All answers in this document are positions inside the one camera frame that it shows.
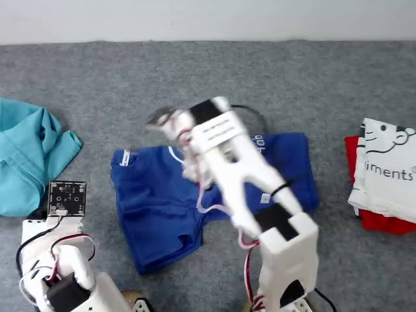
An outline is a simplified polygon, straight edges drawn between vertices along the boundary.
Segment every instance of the cartoon mouse print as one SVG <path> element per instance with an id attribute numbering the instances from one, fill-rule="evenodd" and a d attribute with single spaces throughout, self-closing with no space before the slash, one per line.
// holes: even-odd
<path id="1" fill-rule="evenodd" d="M 388 153 L 396 146 L 406 144 L 410 137 L 416 134 L 416 130 L 412 128 L 391 125 L 377 120 L 366 119 L 364 122 L 361 125 L 360 136 L 365 139 L 365 145 L 359 145 L 359 147 L 366 147 L 366 154 Z"/>

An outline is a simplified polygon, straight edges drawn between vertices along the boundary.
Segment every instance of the circuit board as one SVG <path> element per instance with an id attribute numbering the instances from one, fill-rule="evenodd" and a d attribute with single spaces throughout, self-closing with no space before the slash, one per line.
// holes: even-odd
<path id="1" fill-rule="evenodd" d="M 49 183 L 47 216 L 84 216 L 86 182 L 52 181 Z"/>

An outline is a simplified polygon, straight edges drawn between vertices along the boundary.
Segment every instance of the black wire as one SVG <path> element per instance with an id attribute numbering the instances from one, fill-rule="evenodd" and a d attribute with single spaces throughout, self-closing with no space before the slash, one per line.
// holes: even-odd
<path id="1" fill-rule="evenodd" d="M 54 229 L 56 229 L 59 224 L 62 222 L 63 217 L 59 217 L 58 223 L 54 226 L 51 227 L 50 229 L 47 229 L 43 232 L 40 232 L 38 234 L 36 234 L 34 237 L 29 238 L 28 240 L 26 240 L 22 245 L 20 245 L 19 249 L 16 252 L 16 268 L 18 268 L 18 272 L 19 272 L 19 276 L 22 277 L 23 273 L 21 271 L 21 263 L 20 263 L 20 254 L 21 251 L 24 249 L 24 247 L 26 247 L 28 244 L 30 244 L 32 241 L 35 241 L 36 239 L 38 239 L 39 237 L 42 237 L 48 233 L 51 233 Z"/>
<path id="2" fill-rule="evenodd" d="M 288 180 L 286 183 L 280 185 L 276 190 L 274 190 L 271 194 L 270 197 L 273 197 L 274 195 L 276 195 L 278 192 L 280 192 L 281 190 L 283 190 L 286 187 L 291 187 L 293 183 L 296 182 L 296 179 L 290 179 Z"/>
<path id="3" fill-rule="evenodd" d="M 246 105 L 232 105 L 231 107 L 233 107 L 234 109 L 245 109 L 246 111 L 251 112 L 253 115 L 255 115 L 259 119 L 260 124 L 263 127 L 263 134 L 264 135 L 270 134 L 270 129 L 268 128 L 267 120 L 260 112 Z"/>
<path id="4" fill-rule="evenodd" d="M 317 292 L 317 294 L 319 296 L 322 297 L 322 299 L 324 299 L 327 303 L 329 303 L 329 305 L 331 306 L 333 312 L 337 312 L 337 308 L 336 308 L 335 304 L 333 304 L 333 302 L 327 296 L 325 296 L 324 294 L 322 294 L 319 291 L 319 289 L 317 289 L 317 288 L 315 288 L 315 291 Z"/>

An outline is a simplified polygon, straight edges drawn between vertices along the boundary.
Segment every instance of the white wall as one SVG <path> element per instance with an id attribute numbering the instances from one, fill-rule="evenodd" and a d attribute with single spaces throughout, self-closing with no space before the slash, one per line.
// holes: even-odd
<path id="1" fill-rule="evenodd" d="M 0 0 L 0 44 L 416 39 L 415 0 Z"/>

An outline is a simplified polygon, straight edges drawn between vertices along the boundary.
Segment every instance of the label sticker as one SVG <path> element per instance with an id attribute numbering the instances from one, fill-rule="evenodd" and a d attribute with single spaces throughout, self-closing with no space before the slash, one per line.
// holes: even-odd
<path id="1" fill-rule="evenodd" d="M 270 203 L 270 194 L 262 193 L 260 203 Z"/>
<path id="2" fill-rule="evenodd" d="M 130 160 L 130 150 L 125 149 L 124 154 L 123 154 L 123 160 L 120 163 L 120 166 L 127 167 L 129 165 L 129 160 Z"/>

